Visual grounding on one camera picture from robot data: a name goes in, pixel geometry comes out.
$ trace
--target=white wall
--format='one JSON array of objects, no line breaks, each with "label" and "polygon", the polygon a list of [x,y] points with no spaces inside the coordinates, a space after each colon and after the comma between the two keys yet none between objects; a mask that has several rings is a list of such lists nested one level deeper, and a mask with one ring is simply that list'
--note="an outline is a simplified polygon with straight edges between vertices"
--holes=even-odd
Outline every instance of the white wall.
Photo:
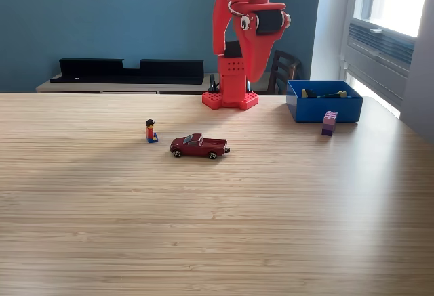
[{"label": "white wall", "polygon": [[319,0],[311,80],[338,80],[348,0]]},{"label": "white wall", "polygon": [[425,0],[401,119],[434,143],[434,0]]}]

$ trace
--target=wooden chair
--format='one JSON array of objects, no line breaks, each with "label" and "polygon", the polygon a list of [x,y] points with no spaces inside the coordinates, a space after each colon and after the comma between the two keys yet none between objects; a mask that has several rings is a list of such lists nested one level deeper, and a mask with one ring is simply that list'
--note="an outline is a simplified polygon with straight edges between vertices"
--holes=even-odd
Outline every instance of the wooden chair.
[{"label": "wooden chair", "polygon": [[286,81],[296,78],[300,60],[286,52],[277,50],[274,53],[273,66],[271,68],[268,94],[276,94],[276,85],[279,95],[286,94]]}]

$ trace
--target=blue wall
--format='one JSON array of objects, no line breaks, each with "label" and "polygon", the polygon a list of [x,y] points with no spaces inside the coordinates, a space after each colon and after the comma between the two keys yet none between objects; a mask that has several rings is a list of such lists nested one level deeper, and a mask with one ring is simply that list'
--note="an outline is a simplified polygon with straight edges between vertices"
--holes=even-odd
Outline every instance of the blue wall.
[{"label": "blue wall", "polygon": [[291,27],[285,31],[275,49],[286,51],[300,59],[302,79],[310,79],[313,42],[317,23],[318,0],[274,0],[286,4],[291,15]]},{"label": "blue wall", "polygon": [[[287,3],[293,25],[281,42],[310,73],[318,0]],[[34,91],[64,57],[205,59],[215,72],[214,0],[0,0],[0,91]]]}]

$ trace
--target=lego minifigure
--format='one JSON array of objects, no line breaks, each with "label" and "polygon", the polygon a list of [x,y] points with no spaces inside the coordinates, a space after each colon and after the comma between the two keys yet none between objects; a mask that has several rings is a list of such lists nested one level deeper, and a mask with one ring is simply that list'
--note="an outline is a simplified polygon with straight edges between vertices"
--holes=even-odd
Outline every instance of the lego minifigure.
[{"label": "lego minifigure", "polygon": [[152,144],[154,142],[158,142],[157,134],[154,133],[154,124],[155,121],[152,119],[149,119],[146,122],[146,138],[148,140],[148,143]]}]

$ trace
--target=toy pickup truck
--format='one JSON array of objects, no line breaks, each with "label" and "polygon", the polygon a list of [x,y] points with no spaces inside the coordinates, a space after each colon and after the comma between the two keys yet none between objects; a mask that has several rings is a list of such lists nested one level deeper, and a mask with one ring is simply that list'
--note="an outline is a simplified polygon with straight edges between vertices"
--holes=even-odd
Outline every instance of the toy pickup truck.
[{"label": "toy pickup truck", "polygon": [[200,133],[194,133],[188,137],[176,138],[170,145],[170,152],[176,158],[185,155],[216,159],[231,151],[227,144],[226,139],[207,139]]}]

